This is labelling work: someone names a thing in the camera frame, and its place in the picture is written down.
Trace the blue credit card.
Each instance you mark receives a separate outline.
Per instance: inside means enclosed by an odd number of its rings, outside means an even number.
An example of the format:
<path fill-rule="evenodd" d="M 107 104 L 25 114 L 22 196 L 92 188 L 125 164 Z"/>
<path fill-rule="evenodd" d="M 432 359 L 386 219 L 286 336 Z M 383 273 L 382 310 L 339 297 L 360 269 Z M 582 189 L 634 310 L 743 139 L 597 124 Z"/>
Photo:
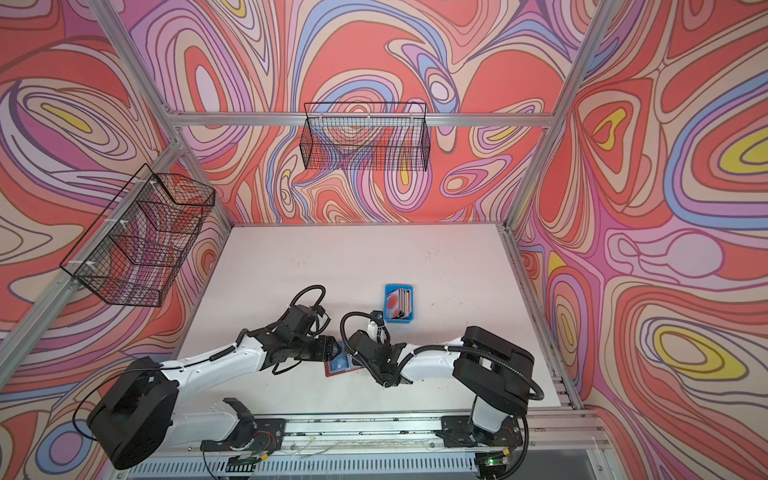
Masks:
<path fill-rule="evenodd" d="M 346 353 L 340 353 L 336 358 L 327 363 L 330 376 L 345 373 L 349 370 L 349 359 Z"/>

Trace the blue plastic card tray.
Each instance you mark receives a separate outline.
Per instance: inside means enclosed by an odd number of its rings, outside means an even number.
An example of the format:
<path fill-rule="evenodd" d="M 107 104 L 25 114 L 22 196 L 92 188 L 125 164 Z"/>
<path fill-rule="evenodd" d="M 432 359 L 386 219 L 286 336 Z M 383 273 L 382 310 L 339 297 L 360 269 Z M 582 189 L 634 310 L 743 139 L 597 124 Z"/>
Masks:
<path fill-rule="evenodd" d="M 414 288 L 406 284 L 387 284 L 384 320 L 387 323 L 411 323 L 414 319 Z"/>

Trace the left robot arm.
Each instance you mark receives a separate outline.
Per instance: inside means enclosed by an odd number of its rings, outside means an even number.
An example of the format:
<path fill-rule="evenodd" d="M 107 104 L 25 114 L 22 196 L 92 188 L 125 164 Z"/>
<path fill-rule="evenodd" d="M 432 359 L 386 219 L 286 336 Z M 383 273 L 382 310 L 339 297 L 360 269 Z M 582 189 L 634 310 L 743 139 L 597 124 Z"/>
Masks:
<path fill-rule="evenodd" d="M 192 357 L 156 362 L 141 357 L 103 381 L 107 392 L 75 432 L 97 443 L 118 470 L 132 468 L 157 450 L 198 443 L 203 454 L 231 451 L 245 464 L 265 461 L 281 447 L 279 427 L 259 425 L 240 400 L 222 408 L 185 412 L 182 405 L 227 381 L 256 372 L 278 376 L 306 362 L 325 363 L 340 353 L 326 334 L 326 288 L 300 290 L 284 313 L 257 329 L 243 329 L 224 347 Z"/>

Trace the red leather card holder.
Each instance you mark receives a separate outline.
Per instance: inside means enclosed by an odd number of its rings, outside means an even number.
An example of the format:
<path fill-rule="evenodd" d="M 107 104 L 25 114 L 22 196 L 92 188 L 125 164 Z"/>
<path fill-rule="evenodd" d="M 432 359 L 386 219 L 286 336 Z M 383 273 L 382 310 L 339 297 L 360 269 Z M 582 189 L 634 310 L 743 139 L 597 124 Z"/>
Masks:
<path fill-rule="evenodd" d="M 352 356 L 346 351 L 341 340 L 336 341 L 335 350 L 338 354 L 324 364 L 326 377 L 333 377 L 361 369 L 361 366 L 354 363 Z"/>

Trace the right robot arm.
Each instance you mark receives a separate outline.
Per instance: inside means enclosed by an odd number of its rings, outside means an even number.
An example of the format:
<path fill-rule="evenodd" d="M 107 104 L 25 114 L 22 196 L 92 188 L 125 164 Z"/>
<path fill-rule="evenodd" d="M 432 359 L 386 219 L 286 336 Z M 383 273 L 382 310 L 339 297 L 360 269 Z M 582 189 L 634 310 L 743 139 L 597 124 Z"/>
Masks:
<path fill-rule="evenodd" d="M 534 380 L 535 359 L 492 332 L 469 326 L 441 344 L 394 343 L 380 311 L 353 311 L 340 320 L 344 349 L 383 388 L 447 378 L 473 395 L 467 416 L 445 416 L 435 435 L 448 448 L 523 447 L 529 403 L 545 399 Z"/>

